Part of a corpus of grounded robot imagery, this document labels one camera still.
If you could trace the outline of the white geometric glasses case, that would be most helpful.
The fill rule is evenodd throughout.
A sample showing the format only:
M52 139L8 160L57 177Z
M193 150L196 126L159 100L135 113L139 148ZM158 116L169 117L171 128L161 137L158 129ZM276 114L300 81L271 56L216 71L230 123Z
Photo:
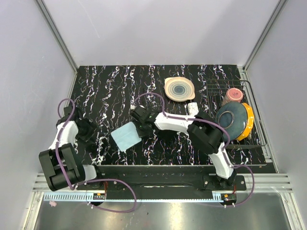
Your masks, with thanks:
M199 112L198 105L196 102L188 103L187 108L189 115L197 115Z

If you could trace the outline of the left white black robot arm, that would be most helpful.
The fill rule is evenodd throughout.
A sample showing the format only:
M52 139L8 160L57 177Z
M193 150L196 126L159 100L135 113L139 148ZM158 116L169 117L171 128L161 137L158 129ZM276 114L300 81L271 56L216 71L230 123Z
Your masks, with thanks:
M97 126L84 118L79 108L64 108L64 117L56 123L57 134L50 147L39 153L39 161L51 191L85 182L94 190L103 186L103 177L94 165L84 165L74 149L77 141L87 151L94 150Z

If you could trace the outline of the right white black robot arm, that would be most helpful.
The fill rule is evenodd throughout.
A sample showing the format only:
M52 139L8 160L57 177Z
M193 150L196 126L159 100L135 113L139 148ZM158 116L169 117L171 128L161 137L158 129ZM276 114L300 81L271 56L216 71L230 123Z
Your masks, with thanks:
M215 167L219 187L228 190L234 186L236 171L225 149L224 130L215 122L207 120L206 113L198 112L196 116L175 115L132 105L130 115L135 120L140 137L160 132L186 134L193 148L209 156Z

